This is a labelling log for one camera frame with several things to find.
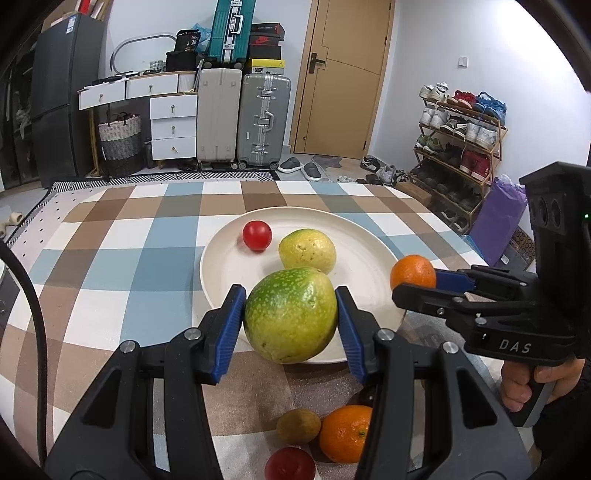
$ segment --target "orange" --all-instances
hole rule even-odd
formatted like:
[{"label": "orange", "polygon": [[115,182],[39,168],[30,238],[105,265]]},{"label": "orange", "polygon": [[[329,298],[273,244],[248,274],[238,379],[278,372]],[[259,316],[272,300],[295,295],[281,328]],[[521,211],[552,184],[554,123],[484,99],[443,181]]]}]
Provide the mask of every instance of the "orange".
[{"label": "orange", "polygon": [[398,260],[390,272],[390,288],[401,283],[412,283],[419,287],[435,288],[437,277],[431,262],[420,255],[407,255]]},{"label": "orange", "polygon": [[333,462],[356,463],[361,458],[368,435],[372,408],[345,405],[322,421],[320,449]]}]

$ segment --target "purple bag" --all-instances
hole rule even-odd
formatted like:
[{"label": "purple bag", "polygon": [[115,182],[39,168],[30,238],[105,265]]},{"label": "purple bag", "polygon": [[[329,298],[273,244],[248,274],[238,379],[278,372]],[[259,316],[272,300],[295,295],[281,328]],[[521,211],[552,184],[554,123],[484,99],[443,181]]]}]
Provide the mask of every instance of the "purple bag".
[{"label": "purple bag", "polygon": [[470,231],[486,263],[495,265],[499,261],[526,207],[525,187],[511,183],[505,175],[494,179]]}]

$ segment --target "door frame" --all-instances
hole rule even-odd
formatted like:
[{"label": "door frame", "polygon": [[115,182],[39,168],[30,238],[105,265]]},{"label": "door frame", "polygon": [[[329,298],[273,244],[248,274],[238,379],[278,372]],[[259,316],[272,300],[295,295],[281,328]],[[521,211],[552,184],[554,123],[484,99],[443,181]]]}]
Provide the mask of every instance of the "door frame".
[{"label": "door frame", "polygon": [[[310,51],[312,49],[312,35],[314,34],[314,26],[316,24],[316,14],[318,13],[318,3],[319,0],[312,0],[312,4],[310,5],[310,15],[308,16],[308,26],[306,28],[306,39],[304,40],[304,50],[301,54],[301,63],[300,63],[300,75],[298,77],[297,82],[297,90],[295,92],[295,105],[294,105],[294,113],[291,119],[291,130],[290,130],[290,151],[294,153],[296,148],[296,136],[297,136],[297,128],[300,124],[300,115],[301,115],[301,101],[304,96],[304,85],[306,84],[306,76],[308,75],[308,63],[310,61]],[[388,19],[388,36],[386,39],[386,45],[384,48],[384,58],[382,59],[382,67],[379,72],[379,83],[378,83],[378,92],[375,97],[374,103],[374,110],[372,112],[371,123],[369,124],[368,129],[368,136],[365,139],[365,148],[363,149],[363,154],[367,155],[369,149],[369,143],[371,141],[371,136],[374,131],[374,124],[375,124],[375,117],[378,113],[378,106],[379,101],[382,98],[382,87],[384,84],[384,75],[386,74],[386,65],[388,63],[388,55],[390,51],[390,45],[392,43],[392,29],[394,27],[394,9],[396,0],[391,0],[390,2],[390,15]]]}]

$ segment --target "refrigerator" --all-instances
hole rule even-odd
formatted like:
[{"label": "refrigerator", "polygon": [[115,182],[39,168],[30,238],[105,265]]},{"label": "refrigerator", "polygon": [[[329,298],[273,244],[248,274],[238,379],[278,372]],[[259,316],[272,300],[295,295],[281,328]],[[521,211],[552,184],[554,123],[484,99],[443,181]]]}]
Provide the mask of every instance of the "refrigerator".
[{"label": "refrigerator", "polygon": [[98,79],[105,24],[75,14],[37,38],[31,85],[33,150],[43,187],[93,169],[88,111],[78,90]]}]

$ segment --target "white suitcase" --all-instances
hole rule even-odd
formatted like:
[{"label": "white suitcase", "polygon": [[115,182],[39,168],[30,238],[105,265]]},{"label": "white suitcase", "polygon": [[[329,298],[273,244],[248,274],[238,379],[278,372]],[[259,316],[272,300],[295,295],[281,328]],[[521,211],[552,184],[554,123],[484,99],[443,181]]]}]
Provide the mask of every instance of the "white suitcase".
[{"label": "white suitcase", "polygon": [[199,161],[234,161],[241,83],[240,70],[201,71],[197,102]]}]

